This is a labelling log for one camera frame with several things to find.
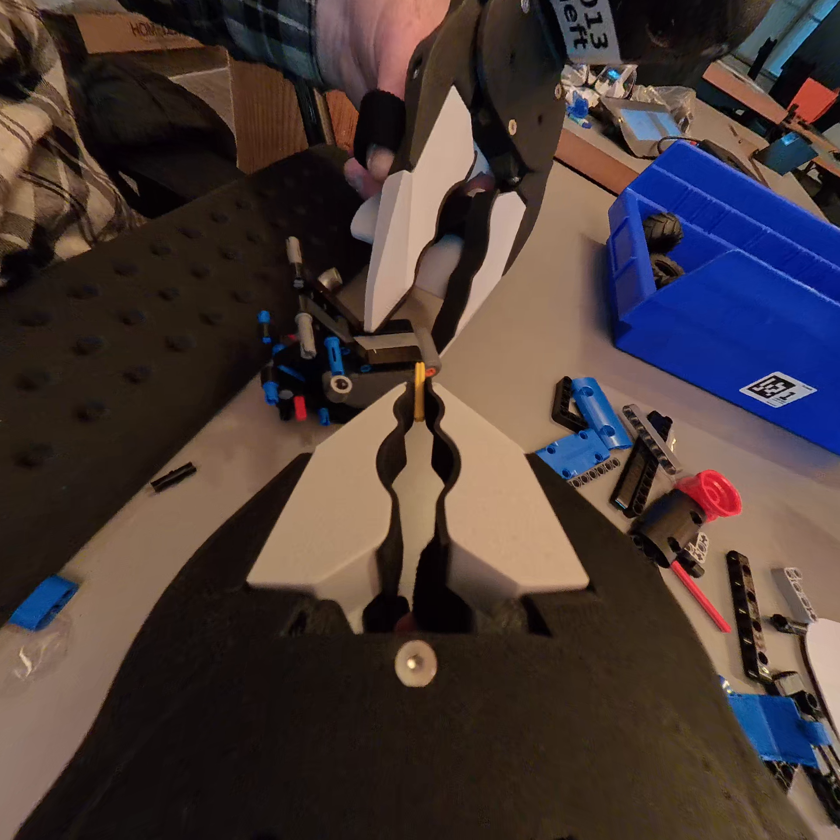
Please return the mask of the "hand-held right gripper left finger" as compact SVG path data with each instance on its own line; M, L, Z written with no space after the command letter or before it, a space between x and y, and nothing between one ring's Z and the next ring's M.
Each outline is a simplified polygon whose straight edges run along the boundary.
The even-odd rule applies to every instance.
M336 602L368 633L409 613L400 595L403 530L394 491L407 463L413 388L401 384L318 446L247 577L255 589Z

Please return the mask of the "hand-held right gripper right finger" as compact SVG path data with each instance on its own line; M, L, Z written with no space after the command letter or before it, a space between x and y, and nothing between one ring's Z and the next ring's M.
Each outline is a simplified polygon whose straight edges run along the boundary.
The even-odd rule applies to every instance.
M425 391L443 487L416 571L416 624L467 634L531 595L582 592L590 577L522 447L443 386Z

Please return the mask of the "partly built toy chassis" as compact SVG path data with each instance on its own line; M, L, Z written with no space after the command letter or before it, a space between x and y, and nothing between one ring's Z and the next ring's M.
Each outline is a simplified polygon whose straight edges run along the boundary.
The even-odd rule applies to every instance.
M283 422L316 417L323 426L346 424L397 385L422 382L442 370L431 332L409 319L364 329L340 299L343 279L334 267L314 276L303 260L301 241L286 240L291 289L297 309L289 327L262 310L257 316L265 361L260 384L266 403Z

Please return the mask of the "blue curved toy panel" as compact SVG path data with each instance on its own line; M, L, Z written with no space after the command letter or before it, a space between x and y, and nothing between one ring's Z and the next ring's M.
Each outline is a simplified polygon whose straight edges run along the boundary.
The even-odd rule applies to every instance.
M625 450L633 446L633 440L595 378L572 379L571 392L579 413L604 447Z
M536 455L564 480L579 478L606 465L612 457L611 450L592 430L562 437L537 450Z

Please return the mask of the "wooden background table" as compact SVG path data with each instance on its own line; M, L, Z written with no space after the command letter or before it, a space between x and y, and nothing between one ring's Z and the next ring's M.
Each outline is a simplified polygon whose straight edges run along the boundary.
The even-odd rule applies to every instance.
M740 109L768 121L771 128L779 126L783 130L797 132L814 141L820 153L835 151L831 144L822 142L813 131L803 127L793 113L723 61L710 65L702 79L719 93L732 98ZM793 174L774 174L754 159L754 155L768 145L767 140L700 100L696 101L693 114L689 132L691 139L714 143L747 166L761 183L793 202L804 202L804 192L794 184ZM568 121L561 132L554 159L613 194L620 193L650 164L649 160L639 159L625 151L595 119L592 119L590 129Z

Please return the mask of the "grey tablet device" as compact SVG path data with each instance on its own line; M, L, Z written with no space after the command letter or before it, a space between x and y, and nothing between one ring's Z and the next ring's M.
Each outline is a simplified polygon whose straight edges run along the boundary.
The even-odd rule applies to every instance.
M629 152L639 159L654 160L668 145L686 138L665 105L602 98L601 106Z

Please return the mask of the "black toy axle pin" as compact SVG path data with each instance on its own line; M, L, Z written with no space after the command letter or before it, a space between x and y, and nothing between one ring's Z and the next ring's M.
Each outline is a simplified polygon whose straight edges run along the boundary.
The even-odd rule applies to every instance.
M162 476L153 479L150 483L155 494L160 494L165 490L176 487L184 480L194 476L197 472L197 467L192 462L187 462L179 467L176 467Z

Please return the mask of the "brown cardboard box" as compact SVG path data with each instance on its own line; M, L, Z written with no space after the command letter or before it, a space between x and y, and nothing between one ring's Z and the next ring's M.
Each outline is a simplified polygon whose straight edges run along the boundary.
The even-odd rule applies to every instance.
M130 15L133 22L143 18L155 27L170 30L129 13L120 2L68 2L67 6L72 15L91 19L105 38L108 53L129 51L118 45L117 34L108 26L120 19L127 23ZM177 38L189 37L177 33ZM301 151L306 137L297 89L320 88L287 78L267 66L228 56L233 132L241 168L255 172ZM231 140L204 100L131 61L90 59L78 71L75 85L85 114L86 138L103 160L115 160L119 154L173 152L194 145L218 155L230 152Z

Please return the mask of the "red toy wheel rim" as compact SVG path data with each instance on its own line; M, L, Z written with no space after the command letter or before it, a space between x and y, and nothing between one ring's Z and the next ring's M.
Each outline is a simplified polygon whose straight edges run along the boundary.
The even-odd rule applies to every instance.
M742 499L735 486L721 473L704 469L675 483L675 488L703 510L706 522L733 518L742 513Z

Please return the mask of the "blue storage bin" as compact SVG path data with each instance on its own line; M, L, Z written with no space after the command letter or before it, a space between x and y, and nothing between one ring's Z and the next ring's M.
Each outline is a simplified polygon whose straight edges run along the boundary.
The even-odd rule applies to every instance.
M657 290L643 220L679 217ZM619 349L839 452L839 231L677 141L608 212L607 289Z

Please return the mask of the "black dimpled mat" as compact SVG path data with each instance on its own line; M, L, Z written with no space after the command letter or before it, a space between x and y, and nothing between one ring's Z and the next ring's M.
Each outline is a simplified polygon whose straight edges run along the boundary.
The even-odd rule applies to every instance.
M292 155L2 299L2 623L258 374L259 312L294 330L288 237L312 277L366 264L345 158Z

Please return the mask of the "blue toy block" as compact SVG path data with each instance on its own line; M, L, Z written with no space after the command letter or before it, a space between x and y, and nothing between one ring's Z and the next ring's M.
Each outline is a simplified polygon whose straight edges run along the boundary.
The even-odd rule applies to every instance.
M79 584L58 575L44 579L8 619L8 624L29 632L50 625L77 593Z

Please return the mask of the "grey angled toy beam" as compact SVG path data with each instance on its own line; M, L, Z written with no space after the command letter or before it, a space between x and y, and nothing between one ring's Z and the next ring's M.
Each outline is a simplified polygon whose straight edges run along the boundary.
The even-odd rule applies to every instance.
M802 571L795 566L785 566L773 568L771 574L788 606L790 618L805 625L818 621L818 615L803 588Z

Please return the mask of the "small clear plastic bag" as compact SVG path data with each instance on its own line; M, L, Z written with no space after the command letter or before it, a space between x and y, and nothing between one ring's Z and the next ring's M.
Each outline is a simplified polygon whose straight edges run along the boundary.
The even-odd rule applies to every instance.
M39 631L7 625L1 631L1 697L11 697L46 675L66 656L70 629L53 622Z

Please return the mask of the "blue toy fender piece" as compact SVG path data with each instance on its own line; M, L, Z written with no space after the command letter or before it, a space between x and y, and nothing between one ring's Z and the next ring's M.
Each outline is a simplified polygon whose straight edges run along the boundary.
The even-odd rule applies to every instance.
M727 699L762 761L817 768L816 749L832 745L824 725L806 720L791 698L729 692Z

